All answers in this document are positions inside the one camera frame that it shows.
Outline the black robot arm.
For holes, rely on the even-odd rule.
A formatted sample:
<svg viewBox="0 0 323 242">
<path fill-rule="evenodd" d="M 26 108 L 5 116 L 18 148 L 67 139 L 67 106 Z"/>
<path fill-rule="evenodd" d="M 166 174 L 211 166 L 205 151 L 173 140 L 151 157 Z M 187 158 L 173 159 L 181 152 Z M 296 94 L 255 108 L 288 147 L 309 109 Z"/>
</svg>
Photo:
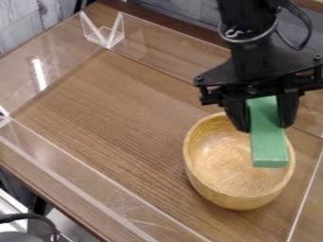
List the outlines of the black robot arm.
<svg viewBox="0 0 323 242">
<path fill-rule="evenodd" d="M 290 0 L 218 0 L 219 35 L 230 45 L 230 59 L 195 76 L 201 103 L 217 104 L 238 130 L 251 130 L 247 101 L 275 96 L 282 128 L 294 124 L 300 98 L 323 89 L 323 56 L 278 29 L 283 9 L 313 29 L 306 12 Z"/>
</svg>

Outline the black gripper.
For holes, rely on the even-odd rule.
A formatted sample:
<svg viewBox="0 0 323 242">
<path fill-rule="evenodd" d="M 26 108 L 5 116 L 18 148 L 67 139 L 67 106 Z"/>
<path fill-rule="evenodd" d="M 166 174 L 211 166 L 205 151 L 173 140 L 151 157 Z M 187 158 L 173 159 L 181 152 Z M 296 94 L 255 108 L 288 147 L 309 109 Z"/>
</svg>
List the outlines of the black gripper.
<svg viewBox="0 0 323 242">
<path fill-rule="evenodd" d="M 279 45 L 271 37 L 231 45 L 230 59 L 199 74 L 194 84 L 203 105 L 218 104 L 235 128 L 250 132 L 246 99 L 278 95 L 281 127 L 296 121 L 300 95 L 323 89 L 323 53 Z"/>
</svg>

